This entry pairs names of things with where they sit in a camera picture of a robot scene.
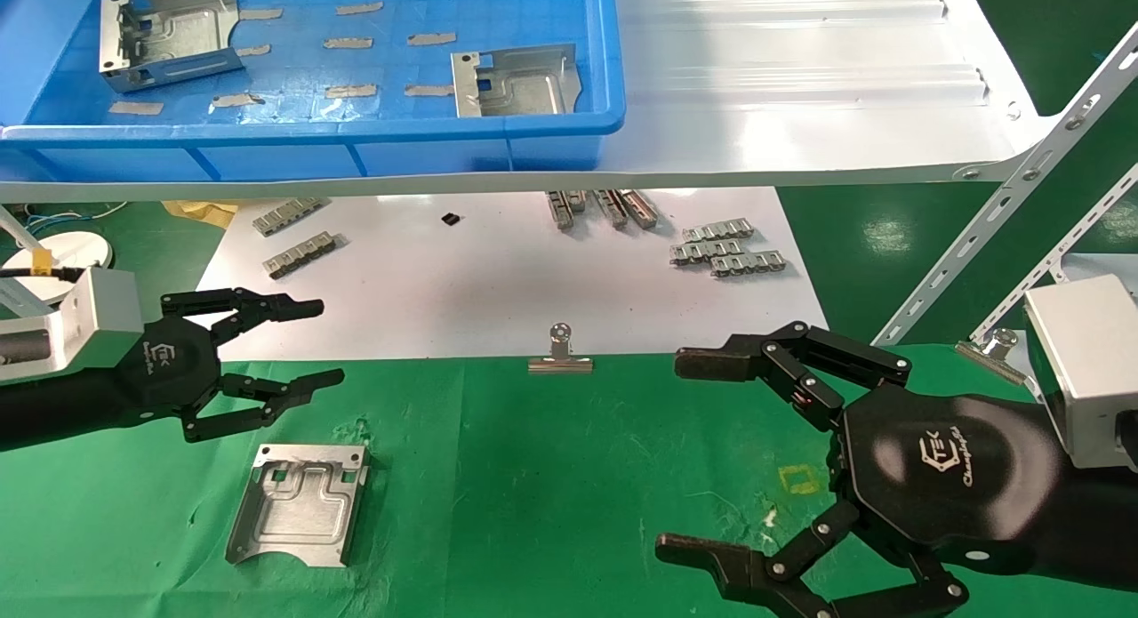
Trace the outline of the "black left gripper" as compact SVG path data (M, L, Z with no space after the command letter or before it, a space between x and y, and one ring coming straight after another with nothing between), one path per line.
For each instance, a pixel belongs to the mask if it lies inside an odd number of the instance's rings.
M182 419L188 443L213 440L277 423L284 412L310 404L320 389L343 384L341 368L302 374L289 382L251 376L220 376L216 346L225 345L267 322L300 321L324 314L323 300L295 300L288 294L263 295L244 287L163 295L164 318L146 324L119 363L125 420L142 423L162 418ZM184 318L229 313L211 330ZM221 394L251 399L259 407L200 417Z

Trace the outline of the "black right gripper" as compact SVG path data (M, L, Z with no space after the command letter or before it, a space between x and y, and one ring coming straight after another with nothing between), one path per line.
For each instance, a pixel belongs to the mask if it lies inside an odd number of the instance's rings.
M655 557L776 617L947 617L970 590L940 562L1003 576L1041 565L1044 512L1069 467L1042 407L873 390L839 420L840 491L853 503L838 501L773 557L688 534L659 534ZM809 590L805 572L852 532L914 580L838 600Z

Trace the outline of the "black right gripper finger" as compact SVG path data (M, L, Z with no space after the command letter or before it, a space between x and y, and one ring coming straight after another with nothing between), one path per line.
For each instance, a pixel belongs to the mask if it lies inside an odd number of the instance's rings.
M772 333L732 333L719 348L681 348L674 370L687 380L761 381L818 431L832 431L846 399L818 371L874 389L906 387L912 365L893 352L795 321Z

